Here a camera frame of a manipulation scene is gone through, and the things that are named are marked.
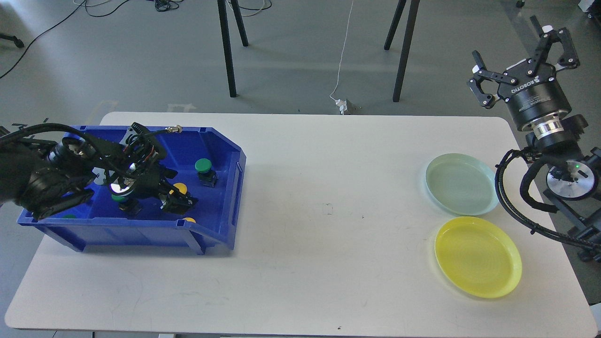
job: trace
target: white cable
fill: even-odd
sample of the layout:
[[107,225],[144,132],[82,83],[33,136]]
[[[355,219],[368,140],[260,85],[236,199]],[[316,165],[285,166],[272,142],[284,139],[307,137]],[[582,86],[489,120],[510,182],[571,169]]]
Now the white cable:
[[344,43],[342,45],[342,52],[340,53],[340,63],[338,63],[338,75],[336,78],[336,87],[334,87],[334,90],[330,94],[330,99],[332,99],[334,101],[336,101],[336,99],[334,99],[332,97],[332,95],[336,92],[336,89],[338,89],[338,83],[340,82],[340,68],[342,67],[342,56],[344,55],[344,47],[346,46],[346,38],[349,36],[350,14],[353,12],[353,3],[354,2],[355,2],[355,0],[350,2],[349,19],[346,22],[346,34],[344,35]]
[[[227,1],[227,4],[230,5],[230,9],[233,11],[234,8],[231,6],[231,2]],[[257,15],[258,13],[261,13],[265,9],[267,9],[267,3],[266,3],[266,0],[263,0],[263,5],[261,6],[261,9],[259,9],[258,11],[256,11],[255,13],[252,13],[252,14],[246,14],[246,15],[242,14],[242,16],[246,17],[246,16]]]
[[[109,1],[110,1],[110,0],[106,0],[105,2],[101,2],[101,3],[99,3],[99,4],[96,4],[96,5],[88,5],[88,4],[85,4],[85,5],[84,5],[84,7],[96,7],[96,6],[104,5],[105,3],[109,2]],[[81,6],[81,5],[83,5],[83,4],[84,4],[84,2],[87,2],[87,1],[86,1],[86,0],[83,0],[83,1],[82,1],[80,4],[78,4],[77,2],[75,2],[75,0],[73,0],[73,3],[74,3],[74,4],[76,4],[77,6]]]

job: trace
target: white table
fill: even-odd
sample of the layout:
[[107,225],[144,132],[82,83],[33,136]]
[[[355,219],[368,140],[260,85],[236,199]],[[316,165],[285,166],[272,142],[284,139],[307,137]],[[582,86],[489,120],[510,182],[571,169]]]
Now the white table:
[[[8,326],[292,336],[597,333],[561,245],[531,236],[500,206],[483,218],[521,252],[523,276],[512,293],[471,297],[436,265],[434,236],[454,215],[428,198],[424,170],[449,152],[493,167],[517,148],[500,118],[113,112],[102,124],[133,121],[213,126],[243,148],[235,250],[76,253],[45,237],[5,315]],[[509,167],[508,193],[550,226],[519,199],[525,170],[523,162]]]

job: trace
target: yellow plate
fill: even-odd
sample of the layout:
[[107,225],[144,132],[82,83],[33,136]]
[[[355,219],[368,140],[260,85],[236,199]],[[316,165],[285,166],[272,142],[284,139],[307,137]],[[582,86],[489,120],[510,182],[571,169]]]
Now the yellow plate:
[[436,235],[435,253],[442,272],[461,290],[498,298],[522,278],[522,259],[503,230],[477,217],[457,217]]

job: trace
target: light green plate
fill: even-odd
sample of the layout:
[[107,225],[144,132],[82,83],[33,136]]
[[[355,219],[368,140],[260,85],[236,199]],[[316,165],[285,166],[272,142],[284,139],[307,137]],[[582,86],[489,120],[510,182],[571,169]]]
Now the light green plate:
[[426,169],[426,185],[438,205],[458,215],[482,215],[499,203],[493,171],[464,154],[444,154],[432,160]]

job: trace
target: black tripod leg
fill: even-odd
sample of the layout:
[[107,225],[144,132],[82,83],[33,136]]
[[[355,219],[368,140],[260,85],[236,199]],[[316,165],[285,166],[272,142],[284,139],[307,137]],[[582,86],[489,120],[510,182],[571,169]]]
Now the black tripod leg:
[[388,36],[386,37],[386,42],[384,43],[384,50],[386,51],[390,49],[390,44],[394,38],[394,33],[397,32],[398,21],[401,19],[401,15],[403,14],[403,9],[405,8],[406,3],[407,0],[398,0],[397,10],[395,10],[394,17],[392,17],[392,23],[390,24]]
[[231,59],[230,30],[227,25],[226,0],[217,0],[219,9],[219,23],[221,24],[221,38],[224,42],[225,70],[227,71],[227,82],[230,86],[230,97],[236,97],[236,80],[234,79],[234,63]]
[[238,0],[231,0],[231,7],[234,9],[234,16],[236,17],[236,24],[240,31],[240,38],[242,39],[242,46],[248,47],[248,39],[246,38],[246,30],[244,29],[244,22],[242,22],[242,14],[240,13],[240,5]]
[[394,84],[394,92],[392,94],[393,102],[398,102],[401,97],[401,88],[403,88],[405,68],[407,67],[407,59],[409,58],[409,48],[411,47],[411,39],[413,38],[413,28],[415,27],[418,7],[419,0],[411,0],[409,18],[407,19],[407,28],[405,29],[405,38],[403,40],[403,50],[401,51],[401,60],[398,64],[397,82]]

